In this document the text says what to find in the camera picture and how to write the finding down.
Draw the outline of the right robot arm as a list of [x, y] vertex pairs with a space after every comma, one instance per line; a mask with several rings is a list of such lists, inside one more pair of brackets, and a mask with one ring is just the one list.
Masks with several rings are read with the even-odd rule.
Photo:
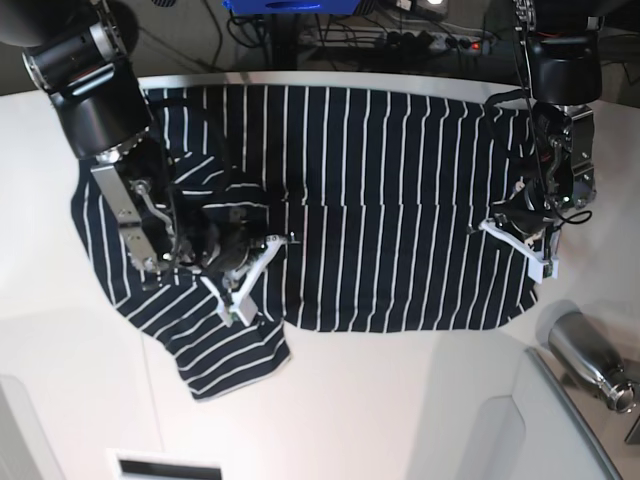
[[19, 47], [66, 139], [111, 208], [141, 271], [190, 268], [235, 289], [259, 278], [266, 243], [242, 224], [216, 224], [187, 203], [166, 147], [152, 137], [161, 102], [148, 101], [130, 53], [135, 13], [120, 1], [5, 1], [1, 40]]

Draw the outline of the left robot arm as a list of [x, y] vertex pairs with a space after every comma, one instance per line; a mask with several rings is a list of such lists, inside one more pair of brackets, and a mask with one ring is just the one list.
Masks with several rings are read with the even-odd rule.
[[517, 1], [515, 52], [520, 87], [495, 94], [487, 109], [522, 99], [533, 150], [505, 150], [524, 179], [522, 189], [496, 203], [490, 218], [520, 241], [546, 237], [573, 220], [596, 196], [592, 160], [595, 125], [590, 103], [602, 94], [598, 49], [611, 1]]

